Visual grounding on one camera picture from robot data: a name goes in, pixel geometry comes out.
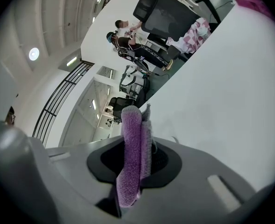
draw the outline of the desk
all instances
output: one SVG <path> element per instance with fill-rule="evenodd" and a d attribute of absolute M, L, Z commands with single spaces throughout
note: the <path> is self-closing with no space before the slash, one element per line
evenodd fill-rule
<path fill-rule="evenodd" d="M 275 23 L 235 6 L 147 103 L 155 137 L 213 155 L 257 191 L 272 183 Z"/>

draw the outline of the pink cloth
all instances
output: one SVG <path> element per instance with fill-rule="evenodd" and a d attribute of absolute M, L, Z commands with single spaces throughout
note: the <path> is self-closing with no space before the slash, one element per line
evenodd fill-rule
<path fill-rule="evenodd" d="M 239 6 L 247 7 L 254 11 L 262 13 L 275 21 L 270 10 L 268 9 L 268 7 L 265 5 L 265 3 L 262 0 L 236 0 L 236 2 Z"/>
<path fill-rule="evenodd" d="M 201 17 L 192 24 L 184 37 L 180 37 L 177 42 L 169 37 L 166 44 L 175 46 L 181 53 L 194 53 L 210 35 L 209 23 L 205 18 Z"/>

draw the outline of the ceiling beam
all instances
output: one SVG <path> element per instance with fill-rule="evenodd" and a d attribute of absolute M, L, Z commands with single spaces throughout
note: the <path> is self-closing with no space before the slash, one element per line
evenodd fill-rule
<path fill-rule="evenodd" d="M 82 7 L 82 1 L 83 0 L 78 0 L 77 3 L 77 9 L 76 9 L 76 17 L 75 17 L 75 40 L 79 40 L 79 26 L 80 26 L 80 21 L 79 21 L 79 15 L 81 13 L 81 7 Z"/>
<path fill-rule="evenodd" d="M 43 33 L 42 0 L 35 0 L 35 24 L 42 55 L 44 57 L 49 57 L 49 52 L 45 43 L 45 34 Z"/>
<path fill-rule="evenodd" d="M 64 36 L 64 9 L 66 0 L 59 0 L 59 10 L 58 10 L 58 27 L 59 27 L 59 40 L 61 47 L 66 46 L 65 36 Z"/>

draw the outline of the purple towel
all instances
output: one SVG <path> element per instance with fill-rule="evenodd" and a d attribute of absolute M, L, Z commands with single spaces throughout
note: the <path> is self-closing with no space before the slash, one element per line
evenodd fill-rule
<path fill-rule="evenodd" d="M 151 125 L 149 105 L 142 114 L 136 106 L 122 110 L 125 141 L 124 168 L 117 177 L 120 207 L 130 207 L 140 196 L 140 180 L 151 174 Z"/>

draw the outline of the shoe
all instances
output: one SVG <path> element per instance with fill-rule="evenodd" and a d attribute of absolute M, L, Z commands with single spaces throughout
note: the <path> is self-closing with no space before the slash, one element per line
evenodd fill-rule
<path fill-rule="evenodd" d="M 171 66 L 172 66 L 173 63 L 174 63 L 174 60 L 171 59 L 170 62 L 169 62 L 169 64 L 168 64 L 168 66 L 166 67 L 166 69 L 170 70 L 170 68 L 171 68 Z"/>

